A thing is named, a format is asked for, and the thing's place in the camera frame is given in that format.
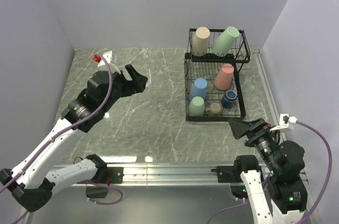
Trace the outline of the dark blue ceramic mug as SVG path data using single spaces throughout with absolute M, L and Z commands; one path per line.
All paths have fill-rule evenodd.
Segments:
M 228 90 L 222 97 L 220 103 L 226 109 L 231 109 L 237 100 L 237 93 L 233 90 Z

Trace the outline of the olive ceramic mug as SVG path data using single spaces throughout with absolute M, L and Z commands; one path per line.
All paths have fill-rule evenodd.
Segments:
M 223 111 L 223 106 L 220 103 L 213 102 L 209 107 L 205 108 L 205 114 L 210 117 L 218 117 Z

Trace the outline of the pink plastic tumbler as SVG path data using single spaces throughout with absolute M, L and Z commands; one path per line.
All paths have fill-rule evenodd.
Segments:
M 234 67 L 231 64 L 223 64 L 215 78 L 214 85 L 217 89 L 225 91 L 230 88 L 233 80 Z

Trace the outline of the small green plastic tumbler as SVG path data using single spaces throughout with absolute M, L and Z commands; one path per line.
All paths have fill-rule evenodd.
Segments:
M 189 116 L 203 116 L 205 111 L 204 99 L 196 96 L 189 104 Z

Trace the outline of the blue plastic tumbler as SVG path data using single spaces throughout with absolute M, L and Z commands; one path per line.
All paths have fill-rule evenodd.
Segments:
M 195 97 L 206 99 L 208 89 L 208 82 L 204 78 L 197 78 L 189 92 L 189 100 L 192 101 Z

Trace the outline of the beige plastic tumbler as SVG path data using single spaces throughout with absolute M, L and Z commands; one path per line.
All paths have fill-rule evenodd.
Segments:
M 209 48 L 210 30 L 204 26 L 197 28 L 192 38 L 192 53 L 195 56 L 205 55 Z

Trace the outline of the large green plastic tumbler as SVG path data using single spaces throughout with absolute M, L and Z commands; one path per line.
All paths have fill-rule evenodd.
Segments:
M 239 30 L 229 26 L 211 45 L 211 52 L 218 56 L 225 56 L 240 35 Z

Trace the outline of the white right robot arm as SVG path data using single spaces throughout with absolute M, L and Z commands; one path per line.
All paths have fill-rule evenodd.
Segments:
M 276 126 L 263 119 L 228 120 L 234 138 L 246 136 L 244 145 L 257 150 L 270 172 L 263 182 L 255 156 L 234 161 L 233 175 L 245 185 L 255 223 L 300 223 L 305 214 L 308 194 L 300 177 L 305 151 L 293 141 L 279 142 L 280 134 L 292 130 L 296 121 L 288 114 L 282 114 Z

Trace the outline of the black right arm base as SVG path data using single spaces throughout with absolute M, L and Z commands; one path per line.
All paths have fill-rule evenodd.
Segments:
M 241 183 L 240 176 L 236 173 L 234 166 L 217 166 L 210 170 L 217 174 L 218 183 Z

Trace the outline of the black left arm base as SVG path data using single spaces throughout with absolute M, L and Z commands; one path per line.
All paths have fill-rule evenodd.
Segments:
M 123 182 L 124 168 L 121 166 L 108 167 L 106 174 L 109 178 L 109 184 L 121 184 Z

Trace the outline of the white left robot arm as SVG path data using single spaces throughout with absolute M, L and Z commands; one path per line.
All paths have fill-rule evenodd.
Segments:
M 148 78 L 131 64 L 125 68 L 130 80 L 122 71 L 99 70 L 94 73 L 86 88 L 68 104 L 39 146 L 14 168 L 1 170 L 1 183 L 28 212 L 41 209 L 53 195 L 78 182 L 108 181 L 107 164 L 96 154 L 56 171 L 52 171 L 52 167 L 65 150 L 76 145 L 103 120 L 118 99 L 145 90 Z

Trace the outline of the aluminium mounting rail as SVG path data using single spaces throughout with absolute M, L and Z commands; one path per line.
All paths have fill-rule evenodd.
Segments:
M 218 183 L 217 166 L 108 164 L 124 168 L 121 184 L 82 181 L 53 195 L 18 223 L 255 223 L 243 182 Z M 300 223 L 308 223 L 306 205 Z

